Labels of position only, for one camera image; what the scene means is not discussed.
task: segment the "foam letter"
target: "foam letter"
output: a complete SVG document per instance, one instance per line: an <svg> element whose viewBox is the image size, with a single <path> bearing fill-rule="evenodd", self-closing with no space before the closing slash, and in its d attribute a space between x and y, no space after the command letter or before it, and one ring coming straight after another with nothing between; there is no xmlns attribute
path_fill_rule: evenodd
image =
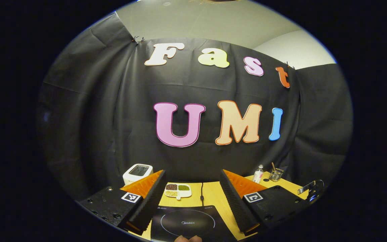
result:
<svg viewBox="0 0 387 242"><path fill-rule="evenodd" d="M278 108L273 108L273 130L271 131L269 140L278 140L280 138L280 122L282 119L283 110Z"/></svg>
<svg viewBox="0 0 387 242"><path fill-rule="evenodd" d="M283 67L276 67L276 71L278 71L278 76L280 77L280 82L284 87L289 88L291 85L286 81L288 74L283 70Z"/></svg>
<svg viewBox="0 0 387 242"><path fill-rule="evenodd" d="M250 104L247 108L244 117L241 118L241 113L234 101L220 101L218 107L222 110L222 125L219 138L216 139L218 145L228 145L232 142L229 136L230 131L238 143L241 140L244 132L246 135L243 141L253 143L259 140L259 114L262 107L259 104Z"/></svg>
<svg viewBox="0 0 387 242"><path fill-rule="evenodd" d="M156 134L160 141L171 147L188 147L194 144L200 133L201 113L206 107L201 104L186 104L184 110L189 113L189 123L185 136L175 136L172 133L172 114L177 110L174 103L157 103L153 106L156 111Z"/></svg>
<svg viewBox="0 0 387 242"><path fill-rule="evenodd" d="M229 62L226 61L227 54L224 50L216 48L205 48L201 51L203 54L198 57L198 61L207 66L217 66L225 68L229 66Z"/></svg>
<svg viewBox="0 0 387 242"><path fill-rule="evenodd" d="M261 68L261 62L258 59L252 57L244 57L244 69L246 69L247 73L255 76L262 76L264 74L264 70Z"/></svg>
<svg viewBox="0 0 387 242"><path fill-rule="evenodd" d="M161 66L166 63L164 56L167 55L168 58L172 58L175 55L176 47L177 49L184 49L184 43L157 43L153 47L155 50L152 53L152 56L149 60L146 60L144 64L146 66Z"/></svg>

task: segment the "white wall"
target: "white wall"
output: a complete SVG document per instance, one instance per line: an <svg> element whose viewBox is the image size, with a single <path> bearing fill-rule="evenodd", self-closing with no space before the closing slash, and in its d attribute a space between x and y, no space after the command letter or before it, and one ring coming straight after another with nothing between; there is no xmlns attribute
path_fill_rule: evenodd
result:
<svg viewBox="0 0 387 242"><path fill-rule="evenodd" d="M334 57L322 44L304 30L275 37L254 50L276 58L295 69L335 63Z"/></svg>

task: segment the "ceiling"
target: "ceiling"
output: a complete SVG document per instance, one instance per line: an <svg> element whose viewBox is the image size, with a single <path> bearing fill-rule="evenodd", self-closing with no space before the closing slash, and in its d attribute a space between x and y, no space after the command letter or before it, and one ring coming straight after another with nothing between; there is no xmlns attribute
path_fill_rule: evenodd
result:
<svg viewBox="0 0 387 242"><path fill-rule="evenodd" d="M301 28L250 0L140 0L118 9L132 36L147 39L197 37L255 48Z"/></svg>

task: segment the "black cloth backdrop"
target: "black cloth backdrop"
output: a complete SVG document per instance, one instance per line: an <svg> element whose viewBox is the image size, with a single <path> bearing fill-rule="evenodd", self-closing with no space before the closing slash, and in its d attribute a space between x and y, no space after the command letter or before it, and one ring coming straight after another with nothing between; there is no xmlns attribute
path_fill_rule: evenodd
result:
<svg viewBox="0 0 387 242"><path fill-rule="evenodd" d="M132 42L113 13L79 34L58 56L40 90L38 135L46 162L64 190L80 200L104 186L124 186L133 164L164 169L173 182L217 181L220 169L252 175L271 162L299 185L331 182L341 167L352 134L349 90L337 64L295 70L260 52L216 40L163 38ZM145 66L155 43L184 43L163 66ZM198 62L201 50L227 53L227 68ZM262 63L264 75L244 69L246 56ZM284 67L290 88L276 67ZM241 115L260 104L260 140L219 146L219 101L235 101ZM155 103L175 103L174 135L187 132L183 106L206 106L200 134L190 147L170 147L156 135ZM283 110L281 137L270 141L273 108Z"/></svg>

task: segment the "wooden table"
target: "wooden table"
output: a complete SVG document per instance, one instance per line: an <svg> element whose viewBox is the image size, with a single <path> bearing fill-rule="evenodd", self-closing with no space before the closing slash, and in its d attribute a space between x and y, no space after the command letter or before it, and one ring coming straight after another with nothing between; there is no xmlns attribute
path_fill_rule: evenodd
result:
<svg viewBox="0 0 387 242"><path fill-rule="evenodd" d="M268 181L264 182L264 178L268 178L270 176L269 172L264 172L264 175L262 176L260 184L270 188L276 185L280 185L281 187L285 188L289 192L292 192L293 194L299 196L302 199L307 199L308 192L301 193L298 195L298 189L301 188L301 186L293 184L289 181L286 181L284 179L280 179L278 182ZM252 180L252 176L246 176L247 179ZM188 198L181 198L180 201L178 201L175 198L167 197L166 195L162 195L161 201L159 203L160 206L168 206L168 207L199 207L202 206L202 202L200 200L201 196L201 183L184 183L189 184L190 188L192 190L192 196ZM234 237L237 240L241 240L244 238L247 238L249 236L244 236L244 233L241 232L237 226L237 223L235 222L235 218L232 214L231 208L229 207L228 201L226 200L225 194L223 193L222 187L220 183L217 182L207 182L203 185L203 196L204 196L204 206L214 205L219 212L220 216L222 217L223 221L225 222L226 226L229 228L229 230L232 232ZM150 240L150 230L152 227L152 221L150 221L149 226L147 227L147 230L144 231L144 233L139 236L143 239Z"/></svg>

